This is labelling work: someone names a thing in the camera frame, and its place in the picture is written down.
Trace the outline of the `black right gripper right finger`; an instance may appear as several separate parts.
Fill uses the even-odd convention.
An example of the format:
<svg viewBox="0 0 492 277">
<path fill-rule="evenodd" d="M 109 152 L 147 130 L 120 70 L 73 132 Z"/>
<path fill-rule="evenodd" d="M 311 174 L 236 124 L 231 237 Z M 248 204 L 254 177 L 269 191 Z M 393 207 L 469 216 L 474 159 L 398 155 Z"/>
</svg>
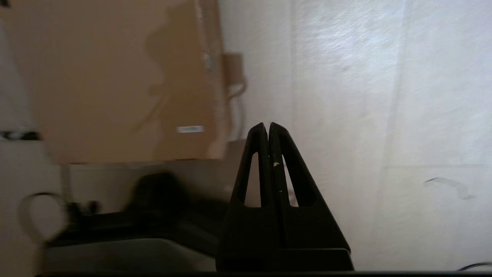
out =
<svg viewBox="0 0 492 277">
<path fill-rule="evenodd" d="M 354 270 L 351 249 L 286 128 L 269 127 L 285 270 Z"/>
</svg>

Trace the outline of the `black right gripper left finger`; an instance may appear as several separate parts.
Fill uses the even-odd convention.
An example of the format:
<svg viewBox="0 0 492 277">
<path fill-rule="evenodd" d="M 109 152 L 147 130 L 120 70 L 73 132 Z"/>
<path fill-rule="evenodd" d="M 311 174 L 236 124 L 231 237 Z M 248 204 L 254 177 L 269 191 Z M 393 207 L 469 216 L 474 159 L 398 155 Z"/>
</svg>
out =
<svg viewBox="0 0 492 277">
<path fill-rule="evenodd" d="M 260 207 L 245 204 L 253 155 L 257 154 Z M 272 165 L 264 123 L 249 130 L 241 156 L 223 233 L 216 255 L 217 270 L 269 270 L 278 249 Z"/>
</svg>

